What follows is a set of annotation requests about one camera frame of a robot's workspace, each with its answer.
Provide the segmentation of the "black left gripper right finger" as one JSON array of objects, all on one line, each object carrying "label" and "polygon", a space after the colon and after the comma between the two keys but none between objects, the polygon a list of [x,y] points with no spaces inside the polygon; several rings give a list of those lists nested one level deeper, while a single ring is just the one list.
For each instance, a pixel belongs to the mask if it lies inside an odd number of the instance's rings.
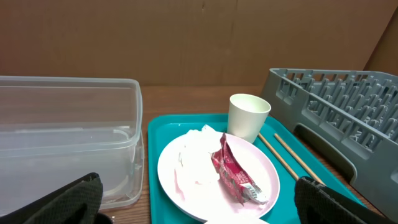
[{"label": "black left gripper right finger", "polygon": [[294,190],[303,224],[395,224],[311,177],[299,178]]}]

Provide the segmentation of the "white tissue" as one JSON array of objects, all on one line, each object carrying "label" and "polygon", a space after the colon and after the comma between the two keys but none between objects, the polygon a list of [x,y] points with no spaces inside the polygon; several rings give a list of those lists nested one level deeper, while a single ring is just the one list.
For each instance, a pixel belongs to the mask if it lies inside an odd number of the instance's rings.
[{"label": "white tissue", "polygon": [[189,130],[183,136],[183,144],[178,149],[175,165],[177,186],[185,200],[192,198],[202,186],[217,182],[217,173],[211,157],[221,149],[221,134],[211,126],[204,125],[201,130]]}]

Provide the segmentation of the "red snack wrapper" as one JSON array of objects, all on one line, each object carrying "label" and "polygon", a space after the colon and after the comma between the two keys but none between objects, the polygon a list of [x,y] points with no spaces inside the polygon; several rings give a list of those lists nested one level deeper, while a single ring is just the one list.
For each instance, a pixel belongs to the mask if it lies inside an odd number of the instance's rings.
[{"label": "red snack wrapper", "polygon": [[211,161],[229,194],[241,205],[249,200],[265,205],[269,201],[267,195],[236,160],[227,143],[226,133],[222,134],[220,144],[221,149],[211,155]]}]

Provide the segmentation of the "pink round plate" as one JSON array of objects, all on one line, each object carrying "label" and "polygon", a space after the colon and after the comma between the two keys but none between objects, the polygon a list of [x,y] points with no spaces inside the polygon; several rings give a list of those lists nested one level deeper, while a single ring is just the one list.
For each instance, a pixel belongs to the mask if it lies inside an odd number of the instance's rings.
[{"label": "pink round plate", "polygon": [[280,181],[271,160],[256,146],[236,136],[227,135],[233,155],[241,167],[251,176],[267,195],[265,205],[250,200],[241,205],[229,195],[221,179],[205,187],[202,186],[194,196],[185,200],[177,186],[175,165],[178,149],[183,144],[183,136],[168,143],[158,160],[157,175],[166,195],[181,211],[198,221],[206,222],[216,217],[229,218],[236,214],[244,217],[260,218],[269,212],[279,197]]}]

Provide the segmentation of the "wooden chopstick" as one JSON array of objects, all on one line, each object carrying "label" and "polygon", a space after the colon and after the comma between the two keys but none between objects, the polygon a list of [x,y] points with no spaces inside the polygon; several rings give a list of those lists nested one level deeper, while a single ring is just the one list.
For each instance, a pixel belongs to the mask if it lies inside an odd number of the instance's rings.
[{"label": "wooden chopstick", "polygon": [[307,173],[313,179],[315,179],[317,182],[321,184],[325,184],[319,178],[319,176],[317,176],[316,173],[314,173],[314,171],[312,171],[311,168],[309,168],[309,166],[306,165],[306,163],[304,163],[304,161],[292,150],[292,148],[278,134],[274,134],[274,137],[281,143],[281,145],[283,145],[283,147],[290,153],[290,155],[307,171]]},{"label": "wooden chopstick", "polygon": [[285,160],[280,156],[280,154],[272,147],[272,145],[266,140],[266,138],[259,133],[259,139],[266,145],[266,147],[270,150],[270,152],[277,158],[277,160],[283,165],[285,170],[294,178],[295,181],[299,180],[299,176],[295,173],[295,171],[285,162]]}]

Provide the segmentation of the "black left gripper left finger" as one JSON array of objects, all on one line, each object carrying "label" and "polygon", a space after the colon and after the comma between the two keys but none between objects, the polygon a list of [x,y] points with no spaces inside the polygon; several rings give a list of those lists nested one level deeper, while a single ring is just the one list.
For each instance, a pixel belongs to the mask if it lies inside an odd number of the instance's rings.
[{"label": "black left gripper left finger", "polygon": [[100,176],[92,172],[1,217],[1,223],[94,224],[102,198]]}]

